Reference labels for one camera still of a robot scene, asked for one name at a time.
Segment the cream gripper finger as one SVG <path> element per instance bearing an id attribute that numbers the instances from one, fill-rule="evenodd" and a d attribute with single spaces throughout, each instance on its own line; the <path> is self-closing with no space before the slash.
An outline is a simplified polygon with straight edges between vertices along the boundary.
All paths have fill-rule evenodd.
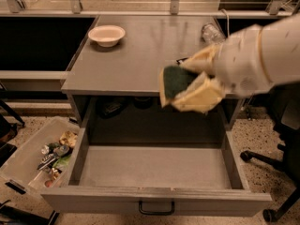
<path id="1" fill-rule="evenodd" d="M 180 112 L 207 113 L 224 98 L 224 85 L 203 72 L 187 87 L 187 90 L 176 95 L 171 104 Z"/>
<path id="2" fill-rule="evenodd" d="M 214 59 L 219 48 L 218 44 L 209 45 L 185 60 L 180 67 L 197 74 L 205 72 L 208 75 L 214 75 Z"/>

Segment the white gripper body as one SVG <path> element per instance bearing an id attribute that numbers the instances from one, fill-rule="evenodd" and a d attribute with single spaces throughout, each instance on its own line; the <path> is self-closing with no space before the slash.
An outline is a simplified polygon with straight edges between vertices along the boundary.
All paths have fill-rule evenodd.
<path id="1" fill-rule="evenodd" d="M 241 98 L 267 93 L 271 80 L 263 67 L 261 34 L 254 24 L 231 34 L 220 45 L 214 58 L 215 76 Z"/>

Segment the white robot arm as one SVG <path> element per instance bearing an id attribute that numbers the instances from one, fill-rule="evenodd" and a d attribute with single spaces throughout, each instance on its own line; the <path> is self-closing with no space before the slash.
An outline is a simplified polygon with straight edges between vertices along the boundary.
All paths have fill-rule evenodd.
<path id="1" fill-rule="evenodd" d="M 300 15 L 237 31 L 198 51 L 181 67 L 200 75 L 172 99 L 181 112 L 206 113 L 228 94 L 247 98 L 299 82 Z"/>

